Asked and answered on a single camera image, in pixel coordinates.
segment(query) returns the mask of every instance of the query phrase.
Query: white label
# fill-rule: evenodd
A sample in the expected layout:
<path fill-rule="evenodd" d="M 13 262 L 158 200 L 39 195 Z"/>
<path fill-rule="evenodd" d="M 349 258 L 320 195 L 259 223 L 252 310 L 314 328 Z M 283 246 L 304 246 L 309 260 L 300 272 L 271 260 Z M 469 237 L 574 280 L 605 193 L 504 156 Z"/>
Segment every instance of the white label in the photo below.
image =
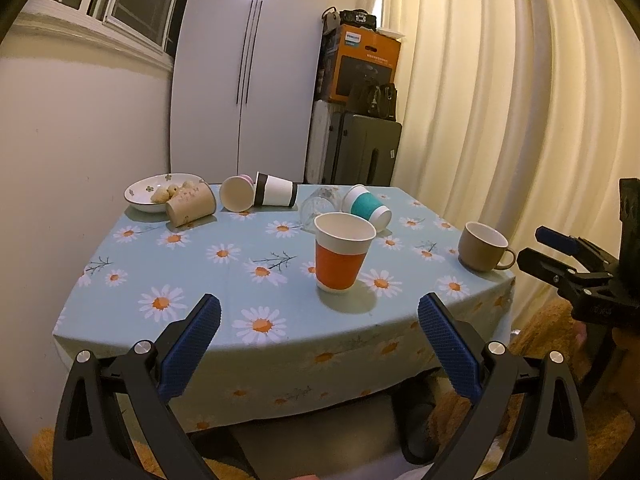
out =
<path fill-rule="evenodd" d="M 350 43 L 360 43 L 361 38 L 361 34 L 355 34 L 354 32 L 347 31 L 344 37 L 344 41 L 349 41 Z"/>

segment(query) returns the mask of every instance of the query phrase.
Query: teal and white paper cup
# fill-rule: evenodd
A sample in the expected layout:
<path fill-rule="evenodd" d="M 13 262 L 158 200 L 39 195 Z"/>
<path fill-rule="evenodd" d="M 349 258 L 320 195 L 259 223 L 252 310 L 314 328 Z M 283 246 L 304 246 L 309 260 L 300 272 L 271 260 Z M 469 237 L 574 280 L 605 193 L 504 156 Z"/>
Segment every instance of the teal and white paper cup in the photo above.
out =
<path fill-rule="evenodd" d="M 342 199 L 342 211 L 368 220 L 377 232 L 391 222 L 391 211 L 362 184 L 353 186 Z"/>

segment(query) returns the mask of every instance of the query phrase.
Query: teal band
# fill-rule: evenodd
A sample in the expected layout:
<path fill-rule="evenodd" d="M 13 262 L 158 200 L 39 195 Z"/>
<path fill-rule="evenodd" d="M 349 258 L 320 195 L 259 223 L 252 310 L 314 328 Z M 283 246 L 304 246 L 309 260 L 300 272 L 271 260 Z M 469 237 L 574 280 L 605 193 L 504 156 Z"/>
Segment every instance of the teal band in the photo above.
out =
<path fill-rule="evenodd" d="M 373 212 L 381 205 L 384 205 L 380 200 L 374 197 L 371 193 L 363 193 L 351 206 L 351 214 L 369 220 Z"/>

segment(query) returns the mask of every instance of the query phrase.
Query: white wall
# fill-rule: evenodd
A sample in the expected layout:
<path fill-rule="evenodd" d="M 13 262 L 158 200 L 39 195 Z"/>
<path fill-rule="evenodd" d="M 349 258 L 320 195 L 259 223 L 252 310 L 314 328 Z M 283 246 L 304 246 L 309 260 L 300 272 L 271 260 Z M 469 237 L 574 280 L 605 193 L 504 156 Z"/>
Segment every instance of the white wall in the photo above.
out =
<path fill-rule="evenodd" d="M 124 211 L 164 173 L 170 74 L 133 58 L 10 31 L 0 44 L 0 416 L 27 449 L 66 380 L 51 330 Z"/>

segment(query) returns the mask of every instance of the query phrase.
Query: wardrobe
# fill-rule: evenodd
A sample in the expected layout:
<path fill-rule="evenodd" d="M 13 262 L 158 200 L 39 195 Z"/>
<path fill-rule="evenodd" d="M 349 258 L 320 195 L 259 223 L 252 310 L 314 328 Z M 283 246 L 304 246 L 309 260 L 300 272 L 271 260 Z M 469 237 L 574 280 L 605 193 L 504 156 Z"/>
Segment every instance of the wardrobe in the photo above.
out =
<path fill-rule="evenodd" d="M 187 0 L 174 65 L 171 171 L 302 182 L 328 0 Z"/>

